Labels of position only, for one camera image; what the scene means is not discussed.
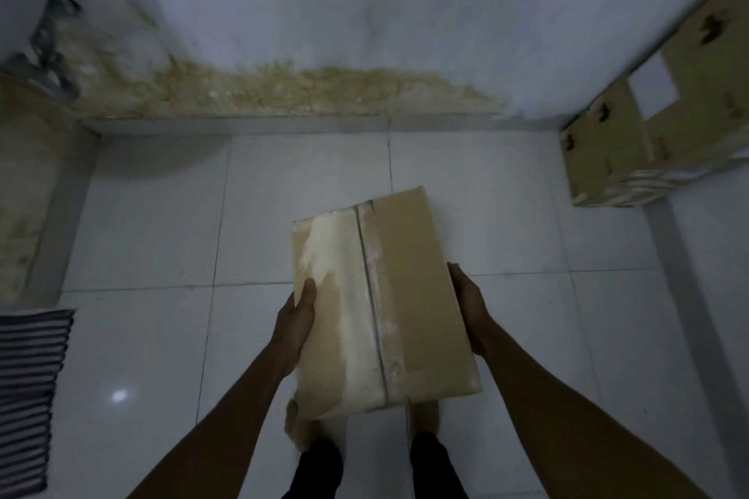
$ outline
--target foot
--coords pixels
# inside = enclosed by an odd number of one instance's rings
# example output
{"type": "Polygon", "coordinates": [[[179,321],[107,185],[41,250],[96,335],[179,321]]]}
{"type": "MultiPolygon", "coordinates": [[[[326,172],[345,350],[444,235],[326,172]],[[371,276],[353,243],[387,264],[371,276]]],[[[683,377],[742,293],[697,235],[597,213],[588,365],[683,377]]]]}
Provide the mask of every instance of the foot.
{"type": "Polygon", "coordinates": [[[440,431],[440,403],[437,400],[408,405],[408,433],[411,440],[419,432],[437,435],[440,431]]]}
{"type": "Polygon", "coordinates": [[[293,399],[286,405],[284,432],[301,453],[305,453],[316,440],[327,438],[327,433],[320,420],[301,420],[299,418],[299,405],[293,399]]]}

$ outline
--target forearm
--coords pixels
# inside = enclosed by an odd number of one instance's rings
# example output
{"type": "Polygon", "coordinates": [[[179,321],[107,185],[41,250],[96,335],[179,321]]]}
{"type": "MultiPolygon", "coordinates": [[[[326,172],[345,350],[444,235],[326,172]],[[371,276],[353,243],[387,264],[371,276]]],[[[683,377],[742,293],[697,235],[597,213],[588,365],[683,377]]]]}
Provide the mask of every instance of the forearm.
{"type": "Polygon", "coordinates": [[[546,491],[556,497],[705,497],[671,462],[559,381],[495,322],[479,344],[546,491]]]}
{"type": "Polygon", "coordinates": [[[263,420],[283,379],[283,367],[280,350],[268,345],[130,499],[235,499],[247,475],[263,420]]]}

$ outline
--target floor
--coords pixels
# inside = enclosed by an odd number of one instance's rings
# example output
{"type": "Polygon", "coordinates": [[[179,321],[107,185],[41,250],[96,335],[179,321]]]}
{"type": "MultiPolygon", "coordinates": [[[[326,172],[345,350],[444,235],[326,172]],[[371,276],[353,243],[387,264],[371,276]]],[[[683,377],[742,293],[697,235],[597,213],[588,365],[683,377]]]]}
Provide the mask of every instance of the floor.
{"type": "MultiPolygon", "coordinates": [[[[61,306],[78,309],[45,497],[125,497],[218,402],[291,291],[298,218],[417,185],[492,315],[713,497],[735,497],[640,209],[574,209],[550,133],[122,137],[105,141],[61,306]]],[[[471,497],[545,497],[484,363],[443,404],[471,497]]],[[[242,497],[297,455],[273,401],[242,497]]],[[[351,417],[339,497],[410,497],[402,409],[351,417]]]]}

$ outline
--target black and white striped fabric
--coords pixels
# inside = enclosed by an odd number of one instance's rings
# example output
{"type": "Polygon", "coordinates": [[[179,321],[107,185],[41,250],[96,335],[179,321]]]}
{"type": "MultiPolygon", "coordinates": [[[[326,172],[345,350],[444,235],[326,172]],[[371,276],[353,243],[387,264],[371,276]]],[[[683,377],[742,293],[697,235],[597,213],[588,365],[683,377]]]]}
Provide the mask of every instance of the black and white striped fabric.
{"type": "Polygon", "coordinates": [[[46,488],[51,400],[72,310],[0,315],[0,499],[46,488]]]}

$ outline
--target black pants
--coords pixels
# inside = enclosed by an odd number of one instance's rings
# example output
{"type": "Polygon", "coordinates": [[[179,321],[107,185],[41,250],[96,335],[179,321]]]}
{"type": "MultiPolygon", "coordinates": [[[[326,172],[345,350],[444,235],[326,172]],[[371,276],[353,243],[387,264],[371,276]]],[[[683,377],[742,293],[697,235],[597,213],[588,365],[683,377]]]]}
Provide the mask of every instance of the black pants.
{"type": "MultiPolygon", "coordinates": [[[[467,499],[447,450],[432,434],[421,432],[411,444],[416,499],[467,499]]],[[[333,499],[341,485],[343,460],[332,441],[323,438],[302,454],[284,499],[333,499]]]]}

